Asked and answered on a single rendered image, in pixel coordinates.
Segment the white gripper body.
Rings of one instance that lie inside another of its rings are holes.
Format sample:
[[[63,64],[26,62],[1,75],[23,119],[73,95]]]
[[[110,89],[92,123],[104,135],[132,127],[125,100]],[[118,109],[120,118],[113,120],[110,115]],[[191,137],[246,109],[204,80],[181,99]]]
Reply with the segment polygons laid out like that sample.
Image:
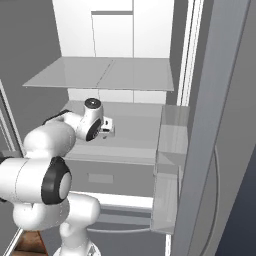
[[[103,123],[103,133],[106,136],[114,136],[115,135],[115,125],[112,118],[105,117]]]

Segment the small glass fridge shelf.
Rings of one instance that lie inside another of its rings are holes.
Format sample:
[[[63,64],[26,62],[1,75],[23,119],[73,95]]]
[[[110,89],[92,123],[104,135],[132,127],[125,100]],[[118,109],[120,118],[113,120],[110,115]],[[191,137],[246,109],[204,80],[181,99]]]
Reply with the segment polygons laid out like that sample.
[[[104,115],[114,121],[115,135],[91,142],[77,140],[67,159],[153,164],[159,140],[162,106],[104,102]]]

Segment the large glass fridge shelf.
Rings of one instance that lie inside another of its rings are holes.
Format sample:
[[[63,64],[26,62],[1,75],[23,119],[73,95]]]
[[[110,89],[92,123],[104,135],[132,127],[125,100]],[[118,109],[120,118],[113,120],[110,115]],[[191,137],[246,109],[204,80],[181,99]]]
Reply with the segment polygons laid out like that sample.
[[[173,91],[168,59],[61,57],[26,87]]]

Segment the grey fridge door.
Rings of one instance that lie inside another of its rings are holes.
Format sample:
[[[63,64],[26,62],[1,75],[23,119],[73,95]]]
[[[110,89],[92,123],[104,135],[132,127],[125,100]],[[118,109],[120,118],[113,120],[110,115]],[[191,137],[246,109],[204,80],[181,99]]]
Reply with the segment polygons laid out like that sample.
[[[24,148],[0,80],[0,156],[23,157]]]
[[[256,146],[256,0],[197,0],[178,104],[190,109],[188,151],[171,256],[215,256]]]

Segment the white open fridge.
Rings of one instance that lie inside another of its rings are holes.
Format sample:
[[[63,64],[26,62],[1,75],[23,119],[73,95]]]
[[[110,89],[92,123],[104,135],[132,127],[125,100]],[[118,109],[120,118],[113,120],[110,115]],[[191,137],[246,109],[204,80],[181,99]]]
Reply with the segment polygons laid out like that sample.
[[[88,97],[111,103],[167,105],[178,97],[181,75],[171,55],[188,41],[186,29],[174,27],[174,7],[185,3],[192,15],[192,0],[53,0],[61,57],[160,58],[170,63],[173,91],[110,89],[68,90],[68,107],[82,113]]]

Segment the grey crisper drawer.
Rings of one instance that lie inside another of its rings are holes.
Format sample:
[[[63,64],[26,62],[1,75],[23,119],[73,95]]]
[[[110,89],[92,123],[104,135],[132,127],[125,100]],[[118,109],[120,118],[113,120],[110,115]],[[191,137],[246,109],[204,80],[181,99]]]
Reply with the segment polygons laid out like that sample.
[[[66,163],[73,176],[73,191],[153,196],[153,165],[79,160]]]

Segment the clear door bin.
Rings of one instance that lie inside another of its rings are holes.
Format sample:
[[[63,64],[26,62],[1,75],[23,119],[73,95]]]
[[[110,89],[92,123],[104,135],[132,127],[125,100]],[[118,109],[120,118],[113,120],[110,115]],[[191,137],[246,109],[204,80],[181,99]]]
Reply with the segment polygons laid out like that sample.
[[[188,148],[189,108],[164,105],[162,107],[160,134],[158,139],[158,162],[165,164],[185,164]]]
[[[174,233],[183,172],[179,165],[158,164],[156,168],[150,229]]]

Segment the grey freezer drawer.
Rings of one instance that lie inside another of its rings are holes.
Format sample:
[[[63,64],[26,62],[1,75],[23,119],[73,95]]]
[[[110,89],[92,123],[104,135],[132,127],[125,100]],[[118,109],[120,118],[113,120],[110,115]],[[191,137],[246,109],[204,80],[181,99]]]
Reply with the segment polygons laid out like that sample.
[[[91,193],[71,192],[70,214],[61,226],[43,231],[48,253],[53,256],[85,256],[84,246],[95,245],[91,256],[170,256],[171,236],[150,232],[103,234],[87,229],[129,230],[150,228],[150,209],[103,204]]]

